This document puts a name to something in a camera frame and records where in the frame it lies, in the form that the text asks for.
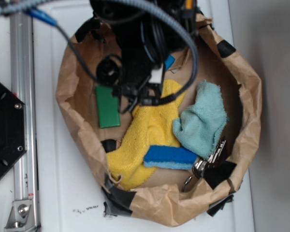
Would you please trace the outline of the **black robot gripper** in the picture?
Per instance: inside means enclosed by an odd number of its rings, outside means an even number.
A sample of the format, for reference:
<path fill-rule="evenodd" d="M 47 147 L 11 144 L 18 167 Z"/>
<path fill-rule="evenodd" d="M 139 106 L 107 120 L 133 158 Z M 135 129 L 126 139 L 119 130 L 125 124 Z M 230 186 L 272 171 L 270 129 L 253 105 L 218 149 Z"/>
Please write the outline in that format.
<path fill-rule="evenodd" d="M 199 55 L 195 0 L 93 0 L 94 16 L 110 25 L 121 55 L 107 55 L 97 67 L 98 80 L 125 97 L 129 106 L 158 106 L 179 97 L 194 82 Z M 179 90 L 161 95 L 164 62 L 172 52 L 188 47 L 193 66 Z"/>

